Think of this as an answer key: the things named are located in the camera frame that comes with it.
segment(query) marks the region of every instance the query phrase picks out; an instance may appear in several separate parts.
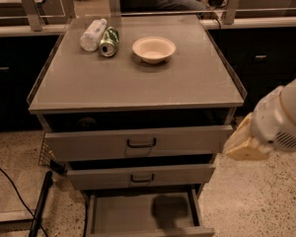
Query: drawer handle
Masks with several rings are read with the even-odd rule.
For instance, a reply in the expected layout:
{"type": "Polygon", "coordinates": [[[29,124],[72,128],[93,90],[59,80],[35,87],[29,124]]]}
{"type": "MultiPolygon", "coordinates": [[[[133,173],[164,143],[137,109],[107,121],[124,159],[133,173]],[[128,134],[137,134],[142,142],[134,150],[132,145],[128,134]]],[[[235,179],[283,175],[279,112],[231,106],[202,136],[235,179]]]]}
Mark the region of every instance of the drawer handle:
{"type": "Polygon", "coordinates": [[[130,143],[130,139],[127,139],[127,146],[130,148],[147,148],[147,147],[154,147],[157,144],[157,139],[154,138],[153,142],[151,144],[146,145],[132,145],[130,143]]]}
{"type": "Polygon", "coordinates": [[[141,184],[141,183],[151,183],[151,182],[154,182],[155,180],[155,174],[152,174],[151,175],[151,178],[150,179],[146,179],[146,180],[135,180],[134,179],[134,176],[133,175],[130,175],[130,181],[132,183],[135,183],[135,184],[141,184]]]}

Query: black cabinet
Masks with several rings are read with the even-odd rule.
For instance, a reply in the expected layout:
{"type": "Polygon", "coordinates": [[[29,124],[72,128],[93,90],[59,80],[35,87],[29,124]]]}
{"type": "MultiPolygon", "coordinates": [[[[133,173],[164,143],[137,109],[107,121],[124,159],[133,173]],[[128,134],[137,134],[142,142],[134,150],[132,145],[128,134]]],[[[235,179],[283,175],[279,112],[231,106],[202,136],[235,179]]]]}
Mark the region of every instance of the black cabinet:
{"type": "Polygon", "coordinates": [[[38,129],[27,96],[58,36],[0,38],[0,129],[38,129]]]}
{"type": "Polygon", "coordinates": [[[248,91],[239,114],[251,112],[271,90],[296,78],[296,28],[209,32],[248,91]]]}

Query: speckled floor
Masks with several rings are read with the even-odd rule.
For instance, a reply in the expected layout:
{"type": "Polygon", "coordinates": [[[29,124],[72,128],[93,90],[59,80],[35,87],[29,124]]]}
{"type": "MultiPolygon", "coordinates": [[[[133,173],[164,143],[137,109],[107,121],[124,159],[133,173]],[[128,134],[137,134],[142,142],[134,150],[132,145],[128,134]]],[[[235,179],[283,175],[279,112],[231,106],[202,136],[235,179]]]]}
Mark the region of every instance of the speckled floor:
{"type": "MultiPolygon", "coordinates": [[[[36,208],[46,171],[38,165],[42,131],[0,133],[0,167],[18,187],[30,208],[36,208]]],[[[216,158],[216,170],[199,198],[205,227],[215,237],[296,237],[296,152],[274,152],[262,162],[216,158]]],[[[79,192],[53,173],[42,215],[48,236],[83,236],[85,204],[79,192]]],[[[24,210],[0,173],[0,208],[24,210]]],[[[0,236],[28,236],[30,222],[0,224],[0,236]]],[[[41,230],[38,236],[44,236],[41,230]]]]}

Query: white bottle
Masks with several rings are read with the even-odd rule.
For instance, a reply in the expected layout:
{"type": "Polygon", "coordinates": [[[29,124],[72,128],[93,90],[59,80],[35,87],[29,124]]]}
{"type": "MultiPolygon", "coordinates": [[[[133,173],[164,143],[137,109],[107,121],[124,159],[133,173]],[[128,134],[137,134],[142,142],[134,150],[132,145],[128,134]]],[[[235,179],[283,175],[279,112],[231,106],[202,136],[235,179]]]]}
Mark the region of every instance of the white bottle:
{"type": "Polygon", "coordinates": [[[103,32],[107,28],[107,20],[95,20],[88,27],[87,31],[80,37],[80,45],[86,51],[95,51],[99,47],[103,32]]]}

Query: bowl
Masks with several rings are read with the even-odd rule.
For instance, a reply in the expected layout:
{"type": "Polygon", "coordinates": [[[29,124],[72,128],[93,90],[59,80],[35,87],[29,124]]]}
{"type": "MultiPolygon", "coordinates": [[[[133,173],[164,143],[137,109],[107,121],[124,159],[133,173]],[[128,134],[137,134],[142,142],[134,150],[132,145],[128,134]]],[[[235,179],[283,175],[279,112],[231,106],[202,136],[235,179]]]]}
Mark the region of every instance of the bowl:
{"type": "Polygon", "coordinates": [[[157,64],[171,57],[176,51],[174,43],[162,37],[146,37],[136,41],[132,50],[144,61],[157,64]]]}

